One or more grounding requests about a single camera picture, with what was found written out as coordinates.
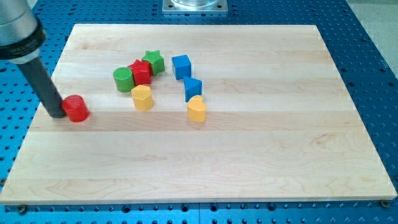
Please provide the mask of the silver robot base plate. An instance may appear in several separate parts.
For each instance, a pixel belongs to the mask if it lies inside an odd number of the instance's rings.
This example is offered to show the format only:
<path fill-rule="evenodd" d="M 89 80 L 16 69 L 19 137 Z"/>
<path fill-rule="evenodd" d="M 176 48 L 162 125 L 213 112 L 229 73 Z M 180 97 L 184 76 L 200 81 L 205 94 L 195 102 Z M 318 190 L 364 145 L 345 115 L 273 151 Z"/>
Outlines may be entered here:
<path fill-rule="evenodd" d="M 169 14 L 228 11 L 227 0 L 163 0 L 162 11 Z"/>

